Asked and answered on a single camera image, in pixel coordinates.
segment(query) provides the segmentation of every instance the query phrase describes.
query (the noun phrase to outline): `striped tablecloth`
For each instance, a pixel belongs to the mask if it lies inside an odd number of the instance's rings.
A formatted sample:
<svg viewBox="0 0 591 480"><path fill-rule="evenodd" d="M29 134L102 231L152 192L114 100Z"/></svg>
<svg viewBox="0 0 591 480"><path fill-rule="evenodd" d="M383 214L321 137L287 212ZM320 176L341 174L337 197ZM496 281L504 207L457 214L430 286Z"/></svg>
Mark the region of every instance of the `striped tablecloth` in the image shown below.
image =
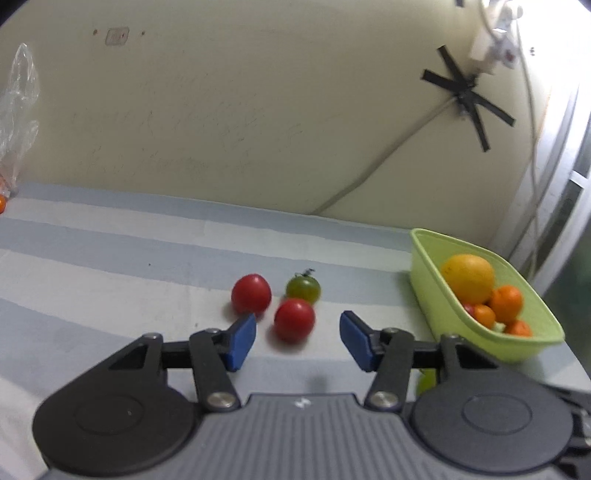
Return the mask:
<svg viewBox="0 0 591 480"><path fill-rule="evenodd" d="M31 435L39 403L144 332L165 340L226 327L230 289L263 275L273 301L243 370L253 392L362 395L360 372L339 340L343 310L374 328L431 339L408 282L407 231L146 194L23 185L0 216L0 480L44 470ZM323 288L307 343L270 334L286 282L314 268ZM519 367L538 380L591 389L566 345ZM170 383L194 398L188 372Z"/></svg>

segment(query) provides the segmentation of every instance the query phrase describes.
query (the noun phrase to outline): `wall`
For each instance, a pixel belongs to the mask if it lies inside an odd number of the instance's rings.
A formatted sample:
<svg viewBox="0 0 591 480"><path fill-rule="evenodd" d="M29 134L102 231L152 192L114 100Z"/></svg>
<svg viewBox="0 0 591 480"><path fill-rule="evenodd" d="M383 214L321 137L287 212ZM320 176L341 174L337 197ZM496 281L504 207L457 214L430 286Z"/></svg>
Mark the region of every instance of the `wall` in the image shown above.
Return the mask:
<svg viewBox="0 0 591 480"><path fill-rule="evenodd" d="M479 21L466 3L30 0L0 28L0 78L22 41L41 78L24 179L309 213L445 99L419 78L446 74L442 44L469 66ZM105 46L120 26L127 43ZM540 118L550 53L524 37ZM477 90L517 119L482 112L490 152L450 108L326 215L486 243L530 141L519 69Z"/></svg>

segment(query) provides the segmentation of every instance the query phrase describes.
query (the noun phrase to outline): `electrical cable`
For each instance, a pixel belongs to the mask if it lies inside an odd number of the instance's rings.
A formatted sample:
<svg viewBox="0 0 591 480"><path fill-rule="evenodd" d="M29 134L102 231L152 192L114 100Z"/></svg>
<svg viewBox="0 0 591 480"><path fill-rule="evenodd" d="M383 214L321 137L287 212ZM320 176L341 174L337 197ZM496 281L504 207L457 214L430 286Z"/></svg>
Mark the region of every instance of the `electrical cable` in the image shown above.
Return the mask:
<svg viewBox="0 0 591 480"><path fill-rule="evenodd" d="M431 112L429 112L424 117L420 118L417 122L415 122L412 126L410 126L387 150L385 153L380 155L375 161L373 161L362 173L357 177L353 182L348 184L343 189L339 190L336 194L334 194L331 198L325 201L322 205L320 205L317 209L311 212L311 215L320 215L322 212L327 210L328 208L332 207L335 203L337 203L340 199L347 196L352 191L358 189L363 185L367 179L370 178L374 172L380 168L390 156L393 155L396 150L398 150L402 145L404 145L408 140L410 140L416 133L419 132L423 127L425 127L429 122L431 122L437 115L442 113L447 107L451 104L455 103L456 97L451 96L445 102L441 103L439 106L435 107Z"/></svg>
<svg viewBox="0 0 591 480"><path fill-rule="evenodd" d="M534 206L534 243L531 249L531 262L529 272L527 274L528 281L532 281L535 276L535 271L538 268L538 242L540 241L540 220L538 218L538 182L535 177L535 151L538 145L538 134L535 128L535 109L534 109L534 92L531 86L530 73L525 62L525 55L523 53L523 43L521 41L521 32L519 31L519 20L515 20L515 28L517 30L517 46L519 49L519 61L521 62L521 70L527 88L527 103L530 110L530 127L531 127L531 158L530 158L530 175L531 175L531 191L532 203Z"/></svg>
<svg viewBox="0 0 591 480"><path fill-rule="evenodd" d="M478 0L478 10L480 12L480 19L484 24L486 31L488 32L491 39L495 44L500 43L500 39L495 35L495 32L488 23L484 4L482 0ZM519 54L519 62L521 63L521 71L523 72L523 78L525 82L525 88L527 90L527 103L530 114L530 127L531 127L531 152L530 152L530 178L531 178L531 191L532 191L532 206L533 206L533 228L534 228L534 241L531 249L530 266L527 272L527 280L532 282L535 276L535 272L538 268L538 242L540 241L540 219L538 218L538 182L535 176L535 151L538 145L538 133L535 128L535 107L534 107L534 93L531 86L530 73L527 69L527 63L525 62L525 54L523 53L523 43L521 41L521 32L519 30L519 19L515 19L515 29L517 32L517 49Z"/></svg>

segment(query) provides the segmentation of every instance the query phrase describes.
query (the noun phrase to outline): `clear plastic bag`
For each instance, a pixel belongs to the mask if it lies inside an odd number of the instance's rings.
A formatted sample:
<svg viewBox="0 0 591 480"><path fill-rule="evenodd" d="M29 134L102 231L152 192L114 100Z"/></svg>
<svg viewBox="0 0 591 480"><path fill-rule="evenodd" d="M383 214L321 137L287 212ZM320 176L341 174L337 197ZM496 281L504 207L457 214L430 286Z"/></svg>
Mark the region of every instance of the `clear plastic bag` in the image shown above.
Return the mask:
<svg viewBox="0 0 591 480"><path fill-rule="evenodd" d="M12 61L8 85L0 96L0 195L17 191L22 161L37 136L39 123L28 113L39 97L39 78L33 54L24 43Z"/></svg>

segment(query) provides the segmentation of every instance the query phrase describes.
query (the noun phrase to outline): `green plastic bowl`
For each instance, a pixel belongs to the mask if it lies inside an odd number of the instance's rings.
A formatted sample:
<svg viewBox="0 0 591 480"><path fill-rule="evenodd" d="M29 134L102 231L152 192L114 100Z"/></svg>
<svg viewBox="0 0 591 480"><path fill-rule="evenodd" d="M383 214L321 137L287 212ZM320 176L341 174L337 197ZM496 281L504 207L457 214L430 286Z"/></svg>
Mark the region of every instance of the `green plastic bowl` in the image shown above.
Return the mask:
<svg viewBox="0 0 591 480"><path fill-rule="evenodd" d="M451 236L415 228L410 281L419 305L436 339L456 333L483 350L509 363L537 355L544 348L564 341L564 331L538 294L511 264L499 255ZM452 255L473 254L485 258L495 269L495 287L513 285L524 298L519 316L530 324L531 338L506 335L482 326L462 307L439 273Z"/></svg>

